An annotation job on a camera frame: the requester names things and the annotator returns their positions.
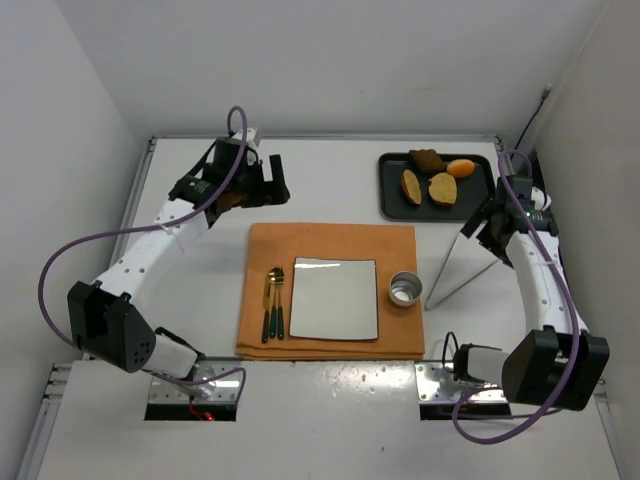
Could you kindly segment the metal serving tongs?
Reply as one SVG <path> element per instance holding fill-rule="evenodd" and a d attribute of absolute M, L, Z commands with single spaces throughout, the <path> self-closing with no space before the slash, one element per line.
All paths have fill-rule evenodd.
<path fill-rule="evenodd" d="M 486 225 L 492 203 L 493 198 L 488 197 L 455 236 L 424 302 L 425 311 L 433 310 L 499 262 L 477 239 Z"/>

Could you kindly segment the dark brown bread piece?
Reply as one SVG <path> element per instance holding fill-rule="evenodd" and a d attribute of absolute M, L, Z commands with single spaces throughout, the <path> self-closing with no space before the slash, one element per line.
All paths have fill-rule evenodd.
<path fill-rule="evenodd" d="M 409 156 L 422 173 L 432 174 L 446 171 L 447 164 L 434 149 L 410 150 Z"/>

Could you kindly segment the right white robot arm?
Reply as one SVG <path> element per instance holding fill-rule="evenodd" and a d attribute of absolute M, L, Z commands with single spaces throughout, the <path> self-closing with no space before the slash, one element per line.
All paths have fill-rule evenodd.
<path fill-rule="evenodd" d="M 541 406 L 557 385 L 563 389 L 553 405 L 564 410 L 585 408 L 610 356 L 606 339 L 589 333 L 570 308 L 559 258 L 559 237 L 553 214 L 533 200 L 533 182 L 526 176 L 500 179 L 493 199 L 481 206 L 462 232 L 476 238 L 516 274 L 527 334 L 513 349 L 463 344 L 453 357 L 455 380 L 494 384 L 511 403 Z"/>

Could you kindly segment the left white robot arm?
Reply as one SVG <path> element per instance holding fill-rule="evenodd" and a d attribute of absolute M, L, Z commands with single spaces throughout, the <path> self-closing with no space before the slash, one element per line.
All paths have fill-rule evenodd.
<path fill-rule="evenodd" d="M 259 133 L 248 128 L 219 137 L 168 194 L 154 223 L 92 283 L 77 282 L 67 296 L 72 341 L 82 352 L 123 371 L 144 371 L 194 390 L 205 356 L 144 317 L 161 278 L 224 213 L 282 205 L 290 198 L 279 156 L 266 180 L 257 153 Z"/>

